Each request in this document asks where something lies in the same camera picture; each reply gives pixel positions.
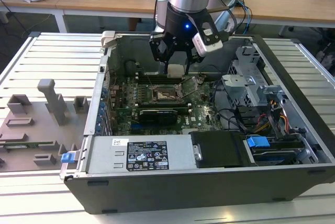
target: power supply label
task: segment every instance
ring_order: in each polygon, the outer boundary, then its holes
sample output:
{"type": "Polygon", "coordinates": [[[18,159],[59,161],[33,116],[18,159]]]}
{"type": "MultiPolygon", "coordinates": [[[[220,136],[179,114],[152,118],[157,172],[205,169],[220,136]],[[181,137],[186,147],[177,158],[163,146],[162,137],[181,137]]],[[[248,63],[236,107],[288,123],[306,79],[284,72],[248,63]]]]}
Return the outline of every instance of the power supply label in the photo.
{"type": "Polygon", "coordinates": [[[166,141],[128,142],[127,170],[129,172],[168,169],[169,157],[166,141]]]}

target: robotic arm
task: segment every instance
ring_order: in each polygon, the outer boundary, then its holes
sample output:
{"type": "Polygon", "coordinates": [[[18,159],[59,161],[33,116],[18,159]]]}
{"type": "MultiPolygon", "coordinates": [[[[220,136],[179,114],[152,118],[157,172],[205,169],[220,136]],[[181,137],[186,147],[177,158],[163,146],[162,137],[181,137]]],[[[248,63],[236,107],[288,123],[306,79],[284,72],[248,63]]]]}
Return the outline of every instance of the robotic arm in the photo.
{"type": "MultiPolygon", "coordinates": [[[[150,37],[150,47],[156,61],[165,64],[167,74],[169,60],[176,51],[184,51],[189,66],[202,62],[204,57],[223,47],[222,41],[228,40],[228,33],[219,33],[207,10],[209,0],[168,0],[165,5],[157,5],[158,26],[150,37]]],[[[216,12],[230,7],[215,9],[216,12]]]]}

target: slotted metal table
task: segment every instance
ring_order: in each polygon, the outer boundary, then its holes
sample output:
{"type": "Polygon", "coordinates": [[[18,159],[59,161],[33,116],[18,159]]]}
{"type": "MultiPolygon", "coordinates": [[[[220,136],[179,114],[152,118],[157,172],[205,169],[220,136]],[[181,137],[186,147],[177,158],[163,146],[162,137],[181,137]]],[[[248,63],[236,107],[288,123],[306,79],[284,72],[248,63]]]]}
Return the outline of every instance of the slotted metal table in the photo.
{"type": "MultiPolygon", "coordinates": [[[[0,75],[0,124],[12,94],[44,100],[40,79],[55,79],[64,100],[92,96],[100,34],[41,33],[29,37],[0,75]]],[[[288,73],[335,132],[335,80],[299,43],[265,39],[288,73]]],[[[274,84],[275,77],[265,69],[274,84]]],[[[335,183],[313,187],[290,202],[93,216],[59,179],[59,170],[0,173],[0,223],[304,223],[335,222],[335,183]]]]}

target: desk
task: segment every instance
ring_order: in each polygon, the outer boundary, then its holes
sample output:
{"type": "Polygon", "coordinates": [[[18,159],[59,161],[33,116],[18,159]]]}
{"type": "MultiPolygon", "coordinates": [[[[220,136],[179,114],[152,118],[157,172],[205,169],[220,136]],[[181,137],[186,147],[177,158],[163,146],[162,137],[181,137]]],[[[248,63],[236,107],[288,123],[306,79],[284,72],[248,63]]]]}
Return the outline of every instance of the desk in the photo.
{"type": "MultiPolygon", "coordinates": [[[[335,28],[334,0],[245,0],[255,24],[335,28]]],[[[237,18],[242,8],[235,8],[237,18]]]]}
{"type": "MultiPolygon", "coordinates": [[[[45,0],[24,3],[3,0],[14,12],[55,15],[59,31],[67,32],[64,15],[152,18],[154,0],[45,0]]],[[[245,0],[253,11],[254,24],[335,28],[333,0],[245,0]]],[[[0,12],[7,11],[0,6],[0,12]]],[[[238,20],[242,8],[235,8],[238,20]]]]}
{"type": "MultiPolygon", "coordinates": [[[[3,0],[13,12],[53,14],[61,33],[68,31],[64,15],[152,18],[154,0],[45,0],[26,3],[3,0]]],[[[7,11],[0,3],[0,12],[7,11]]]]}

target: motherboard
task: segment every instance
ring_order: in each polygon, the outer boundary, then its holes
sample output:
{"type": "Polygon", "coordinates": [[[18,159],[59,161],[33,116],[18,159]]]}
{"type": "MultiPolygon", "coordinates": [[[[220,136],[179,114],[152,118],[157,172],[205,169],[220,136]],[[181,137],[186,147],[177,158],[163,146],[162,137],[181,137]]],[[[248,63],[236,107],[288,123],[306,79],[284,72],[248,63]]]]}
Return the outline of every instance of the motherboard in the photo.
{"type": "Polygon", "coordinates": [[[221,130],[213,82],[201,76],[112,77],[108,110],[113,135],[180,135],[221,130]]]}

